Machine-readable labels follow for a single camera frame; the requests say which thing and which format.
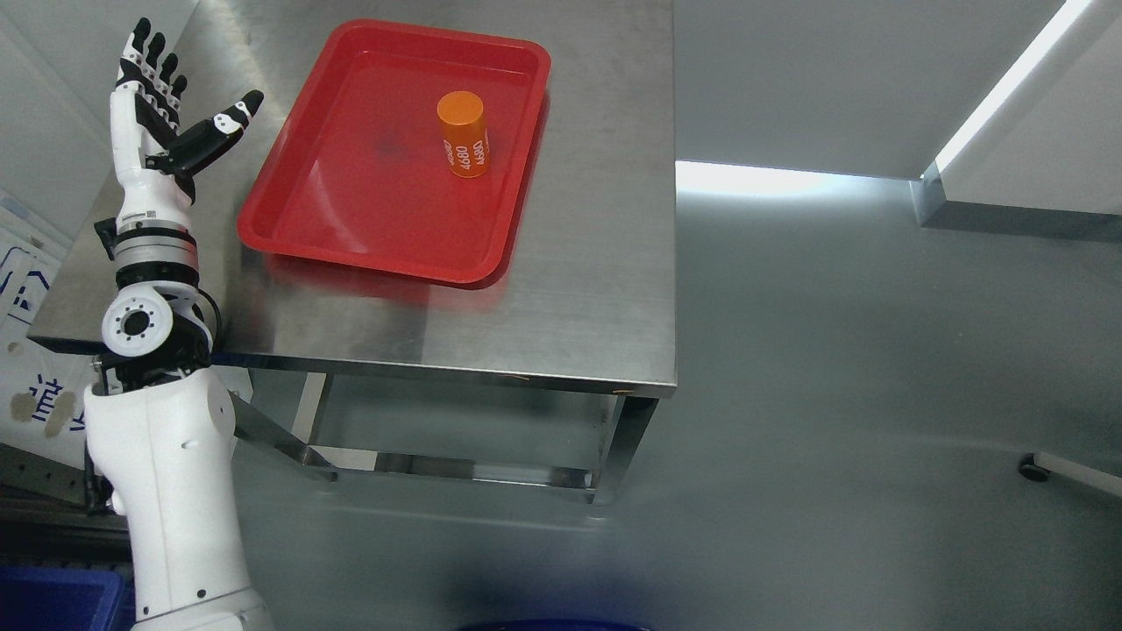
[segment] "orange battery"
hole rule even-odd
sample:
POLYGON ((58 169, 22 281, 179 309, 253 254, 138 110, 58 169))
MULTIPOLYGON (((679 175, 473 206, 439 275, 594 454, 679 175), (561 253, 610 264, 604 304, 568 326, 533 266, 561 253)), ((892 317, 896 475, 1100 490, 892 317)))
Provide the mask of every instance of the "orange battery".
POLYGON ((436 116, 444 136, 444 155, 452 173, 478 177, 490 166, 490 144, 484 102, 476 93, 449 92, 436 103, 436 116))

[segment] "red tray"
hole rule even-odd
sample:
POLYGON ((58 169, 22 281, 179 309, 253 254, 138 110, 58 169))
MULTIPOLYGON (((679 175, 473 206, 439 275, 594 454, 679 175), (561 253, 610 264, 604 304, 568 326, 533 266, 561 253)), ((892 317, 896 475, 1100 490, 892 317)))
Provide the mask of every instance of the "red tray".
POLYGON ((532 42, 378 20, 328 38, 238 217, 249 247, 453 284, 503 259, 545 94, 532 42), (491 165, 449 167, 436 102, 482 99, 491 165))

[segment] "concrete floor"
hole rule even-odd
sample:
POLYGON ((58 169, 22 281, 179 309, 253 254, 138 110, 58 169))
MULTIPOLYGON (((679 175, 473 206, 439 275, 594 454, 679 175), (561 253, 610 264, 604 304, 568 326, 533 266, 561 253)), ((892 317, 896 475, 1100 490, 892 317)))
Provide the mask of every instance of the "concrete floor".
MULTIPOLYGON (((327 484, 239 448, 280 629, 1119 625, 1122 501, 1015 473, 1033 450, 1122 473, 1116 245, 923 230, 907 182, 854 177, 678 214, 680 388, 618 501, 327 484)), ((255 403, 291 418, 301 379, 255 373, 255 403)), ((324 431, 579 464, 594 408, 347 378, 324 431)))

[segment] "stainless steel table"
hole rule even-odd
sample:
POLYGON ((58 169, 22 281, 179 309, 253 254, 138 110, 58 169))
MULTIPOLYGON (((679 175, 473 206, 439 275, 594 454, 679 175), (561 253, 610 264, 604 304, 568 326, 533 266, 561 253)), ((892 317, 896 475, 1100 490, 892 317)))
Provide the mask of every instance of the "stainless steel table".
MULTIPOLYGON (((266 94, 242 141, 197 179, 202 284, 228 321, 215 362, 617 396, 598 470, 523 481, 609 501, 657 400, 677 387, 671 13, 670 0, 202 0, 176 46, 191 81, 183 119, 250 88, 266 94), (530 39, 553 58, 509 267, 489 287, 273 257, 237 237, 240 205, 328 35, 362 17, 530 39)), ((92 223, 119 204, 110 176, 31 327, 47 348, 102 349, 100 314, 116 287, 92 223)), ((313 374, 307 399, 328 381, 313 374)), ((305 423, 301 438, 313 430, 305 423)), ((517 482, 502 479, 502 467, 353 458, 293 440, 274 441, 310 464, 517 482)))

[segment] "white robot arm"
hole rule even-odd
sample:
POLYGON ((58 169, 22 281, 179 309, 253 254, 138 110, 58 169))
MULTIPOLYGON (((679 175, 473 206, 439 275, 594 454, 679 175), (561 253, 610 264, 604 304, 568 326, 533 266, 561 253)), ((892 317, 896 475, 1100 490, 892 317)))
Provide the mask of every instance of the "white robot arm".
POLYGON ((90 456, 128 519, 140 631, 269 630, 249 583, 233 502, 233 405, 210 369, 213 333, 196 302, 199 260, 186 209, 194 175, 241 137, 264 99, 180 134, 177 61, 157 71, 164 36, 141 19, 110 97, 113 165, 125 190, 98 222, 119 293, 102 319, 102 381, 85 391, 90 456))

